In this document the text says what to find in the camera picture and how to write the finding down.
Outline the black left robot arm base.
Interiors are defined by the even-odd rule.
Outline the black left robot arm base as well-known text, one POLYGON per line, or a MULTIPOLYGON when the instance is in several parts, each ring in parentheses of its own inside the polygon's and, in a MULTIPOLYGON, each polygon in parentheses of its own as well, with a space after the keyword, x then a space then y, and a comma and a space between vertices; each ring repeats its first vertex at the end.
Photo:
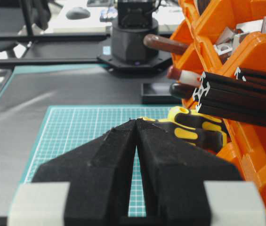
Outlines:
POLYGON ((101 42, 97 59, 119 70, 158 70, 171 63, 167 52, 149 48, 144 38, 159 34, 159 23, 153 18, 161 2, 156 0, 116 0, 118 15, 112 21, 110 38, 101 42))

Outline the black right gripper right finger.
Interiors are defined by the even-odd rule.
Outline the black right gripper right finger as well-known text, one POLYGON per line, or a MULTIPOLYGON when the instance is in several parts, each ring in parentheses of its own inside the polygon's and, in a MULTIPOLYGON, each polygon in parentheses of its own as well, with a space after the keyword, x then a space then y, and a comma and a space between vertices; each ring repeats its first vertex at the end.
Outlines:
POLYGON ((165 226, 209 226, 203 182, 241 181, 238 169, 142 119, 136 129, 147 216, 159 217, 165 226))

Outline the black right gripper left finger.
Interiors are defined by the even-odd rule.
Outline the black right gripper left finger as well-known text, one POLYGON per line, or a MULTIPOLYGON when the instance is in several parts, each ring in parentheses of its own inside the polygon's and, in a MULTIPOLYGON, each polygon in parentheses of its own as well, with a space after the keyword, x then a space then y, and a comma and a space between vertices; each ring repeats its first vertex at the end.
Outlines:
POLYGON ((66 226, 116 226, 128 213, 136 120, 41 164, 32 182, 69 182, 66 226))

